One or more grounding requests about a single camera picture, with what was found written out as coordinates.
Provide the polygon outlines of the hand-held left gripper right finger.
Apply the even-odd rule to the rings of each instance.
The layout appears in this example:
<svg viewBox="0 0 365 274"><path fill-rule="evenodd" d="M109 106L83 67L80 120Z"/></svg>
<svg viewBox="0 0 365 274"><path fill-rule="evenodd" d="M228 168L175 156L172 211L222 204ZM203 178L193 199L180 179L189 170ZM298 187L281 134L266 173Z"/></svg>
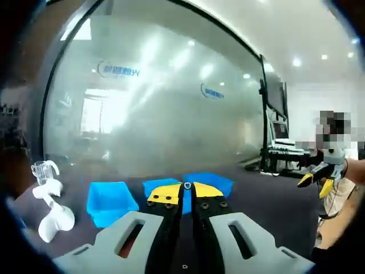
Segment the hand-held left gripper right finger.
<svg viewBox="0 0 365 274"><path fill-rule="evenodd" d="M193 238L202 273L309 273L314 263L286 247L213 186L192 184Z"/></svg>

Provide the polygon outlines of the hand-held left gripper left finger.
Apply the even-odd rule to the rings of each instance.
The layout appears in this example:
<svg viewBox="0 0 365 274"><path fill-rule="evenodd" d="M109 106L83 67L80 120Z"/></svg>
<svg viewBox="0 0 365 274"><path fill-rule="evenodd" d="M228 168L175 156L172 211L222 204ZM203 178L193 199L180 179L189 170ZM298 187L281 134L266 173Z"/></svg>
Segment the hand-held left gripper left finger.
<svg viewBox="0 0 365 274"><path fill-rule="evenodd" d="M130 211L53 262L63 273L169 273L183 208L182 183L155 188L145 212Z"/></svg>

